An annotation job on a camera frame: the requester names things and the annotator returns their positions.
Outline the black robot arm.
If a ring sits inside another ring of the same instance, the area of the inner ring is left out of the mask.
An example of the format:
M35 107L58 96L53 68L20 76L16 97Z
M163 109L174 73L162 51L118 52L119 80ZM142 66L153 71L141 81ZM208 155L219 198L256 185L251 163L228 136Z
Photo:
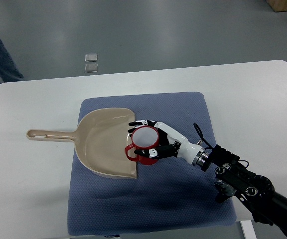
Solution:
M275 191L270 179L249 171L239 156L219 145L206 145L192 164L200 166L202 171L216 165L215 201L223 203L236 197L256 223L276 225L287 237L287 198Z

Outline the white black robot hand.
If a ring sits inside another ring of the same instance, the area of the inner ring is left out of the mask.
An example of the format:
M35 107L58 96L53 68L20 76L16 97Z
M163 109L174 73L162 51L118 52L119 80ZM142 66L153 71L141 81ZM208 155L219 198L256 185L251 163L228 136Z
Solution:
M163 122L148 119L130 122L129 126L132 128L128 130L129 136L131 137L136 128L146 125L157 129L159 146L150 150L135 149L135 155L148 156L156 161L169 157L179 157L183 158L190 165L197 164L199 159L202 158L205 152L202 146L190 143L185 136Z

